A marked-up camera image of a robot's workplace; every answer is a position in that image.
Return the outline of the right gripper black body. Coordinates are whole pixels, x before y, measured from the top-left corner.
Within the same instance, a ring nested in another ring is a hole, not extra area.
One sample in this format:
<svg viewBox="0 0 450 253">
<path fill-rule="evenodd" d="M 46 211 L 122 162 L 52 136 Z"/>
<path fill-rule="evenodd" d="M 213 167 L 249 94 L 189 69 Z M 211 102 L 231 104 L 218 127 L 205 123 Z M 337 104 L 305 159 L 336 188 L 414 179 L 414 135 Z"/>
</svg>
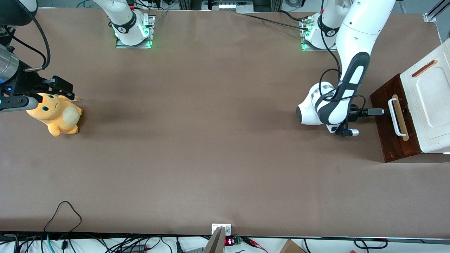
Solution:
<svg viewBox="0 0 450 253">
<path fill-rule="evenodd" d="M 4 62 L 4 95 L 28 96 L 31 93 L 48 93 L 49 87 L 36 72 L 25 72 L 24 62 Z"/>
</svg>

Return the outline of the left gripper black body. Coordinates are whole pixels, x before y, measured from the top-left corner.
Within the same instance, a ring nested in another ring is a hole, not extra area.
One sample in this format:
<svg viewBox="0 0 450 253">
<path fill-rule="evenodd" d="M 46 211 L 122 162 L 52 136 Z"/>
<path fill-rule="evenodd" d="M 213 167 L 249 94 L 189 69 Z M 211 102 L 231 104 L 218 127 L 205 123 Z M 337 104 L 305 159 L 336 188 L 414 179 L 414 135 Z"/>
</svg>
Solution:
<svg viewBox="0 0 450 253">
<path fill-rule="evenodd" d="M 347 115 L 348 122 L 356 122 L 360 117 L 368 117 L 368 112 L 366 108 L 359 108 L 355 104 L 350 105 L 350 110 Z"/>
</svg>

